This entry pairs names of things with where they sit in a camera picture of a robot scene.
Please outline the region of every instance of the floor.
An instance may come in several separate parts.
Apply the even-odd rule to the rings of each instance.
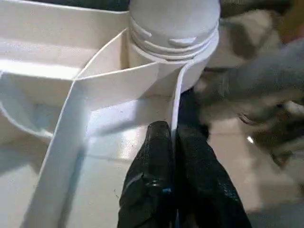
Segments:
[[[279,47],[273,21],[274,15],[265,11],[222,21],[220,44],[209,67],[235,67],[258,54]],[[228,118],[212,124],[209,140],[235,184],[246,211],[258,211],[301,200],[301,183],[288,170],[279,168],[269,152],[255,145],[250,136],[256,130],[237,118]]]

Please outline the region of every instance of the white plastic compartment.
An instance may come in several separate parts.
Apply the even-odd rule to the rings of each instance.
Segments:
[[[21,226],[74,79],[127,16],[0,1],[0,227]]]
[[[52,79],[0,75],[0,224],[19,227],[35,190],[41,164],[71,86]]]
[[[172,95],[150,90],[157,73],[150,63],[74,82],[25,227],[116,226],[117,197],[147,126],[171,124]]]

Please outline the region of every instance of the dark object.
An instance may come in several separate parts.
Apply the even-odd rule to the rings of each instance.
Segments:
[[[164,121],[154,122],[127,172],[117,227],[170,227],[176,218],[174,171],[169,126]]]
[[[198,129],[208,139],[209,126],[200,124],[200,105],[196,100],[193,88],[183,92],[180,98],[178,123]]]
[[[225,73],[231,69],[233,69],[233,67],[206,67],[204,71],[213,73]]]
[[[227,18],[252,10],[273,10],[283,15],[291,0],[221,0],[221,17]]]
[[[65,6],[77,6],[99,10],[127,11],[129,0],[33,0]]]
[[[206,137],[191,126],[177,130],[177,197],[181,227],[250,228],[242,202]]]

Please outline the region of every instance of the white plastic divider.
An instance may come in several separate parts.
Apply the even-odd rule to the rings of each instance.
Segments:
[[[21,226],[37,182],[43,180],[39,173],[47,144],[74,79],[127,27],[127,18],[128,12],[0,1],[2,227]]]
[[[69,179],[84,143],[88,113],[81,85],[73,83],[22,227],[57,227]]]
[[[129,68],[125,31],[126,29],[103,46],[78,74],[77,78]]]
[[[191,74],[197,74],[198,71],[202,71],[206,66],[207,59],[195,58],[187,63],[179,72],[175,90],[174,90],[174,101],[172,108],[172,120],[171,120],[171,137],[173,145],[175,146],[176,130],[178,127],[178,116],[180,107],[180,98],[183,90],[188,86],[186,76]]]

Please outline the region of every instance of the white cylindrical cap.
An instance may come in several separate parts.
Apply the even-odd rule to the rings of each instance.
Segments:
[[[190,59],[216,35],[218,0],[131,0],[130,33],[136,44],[157,57]]]

